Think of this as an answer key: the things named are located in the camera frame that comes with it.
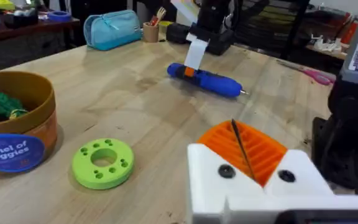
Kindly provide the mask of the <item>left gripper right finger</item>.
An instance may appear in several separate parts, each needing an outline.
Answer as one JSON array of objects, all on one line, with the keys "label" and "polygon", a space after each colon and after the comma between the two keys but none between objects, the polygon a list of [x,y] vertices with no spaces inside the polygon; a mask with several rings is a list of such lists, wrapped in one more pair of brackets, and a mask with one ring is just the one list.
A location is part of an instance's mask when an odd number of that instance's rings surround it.
[{"label": "left gripper right finger", "polygon": [[332,197],[334,192],[308,155],[286,149],[268,135],[232,122],[248,187],[276,197]]}]

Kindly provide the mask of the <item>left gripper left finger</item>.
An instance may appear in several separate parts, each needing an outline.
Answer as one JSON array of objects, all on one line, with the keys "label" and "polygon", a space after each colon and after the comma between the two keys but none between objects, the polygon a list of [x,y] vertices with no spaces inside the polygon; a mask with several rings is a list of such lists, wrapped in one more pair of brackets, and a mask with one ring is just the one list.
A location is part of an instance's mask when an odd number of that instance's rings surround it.
[{"label": "left gripper left finger", "polygon": [[263,223],[252,208],[263,194],[255,181],[235,120],[225,121],[187,147],[190,223]]}]

